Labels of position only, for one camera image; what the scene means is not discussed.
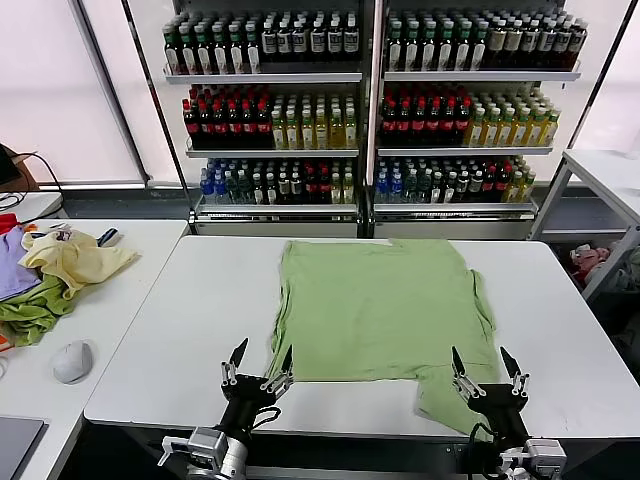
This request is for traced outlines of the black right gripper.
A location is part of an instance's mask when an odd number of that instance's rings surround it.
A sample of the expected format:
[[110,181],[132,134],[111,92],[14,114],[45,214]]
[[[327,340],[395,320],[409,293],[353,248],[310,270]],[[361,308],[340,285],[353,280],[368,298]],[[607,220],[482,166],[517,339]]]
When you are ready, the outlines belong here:
[[523,372],[517,360],[504,348],[500,354],[511,384],[481,384],[471,379],[458,350],[452,350],[454,389],[468,407],[485,417],[495,443],[525,443],[529,438],[521,412],[528,397],[529,374]]

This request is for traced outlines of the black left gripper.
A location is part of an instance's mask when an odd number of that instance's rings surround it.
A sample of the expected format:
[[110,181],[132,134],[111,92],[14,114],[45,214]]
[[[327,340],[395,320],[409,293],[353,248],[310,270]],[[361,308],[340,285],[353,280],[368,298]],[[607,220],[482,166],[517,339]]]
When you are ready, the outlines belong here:
[[276,402],[294,383],[292,345],[280,369],[267,378],[237,374],[248,342],[245,338],[221,363],[221,389],[228,404],[219,430],[227,436],[249,436],[255,428],[276,420],[281,413]]

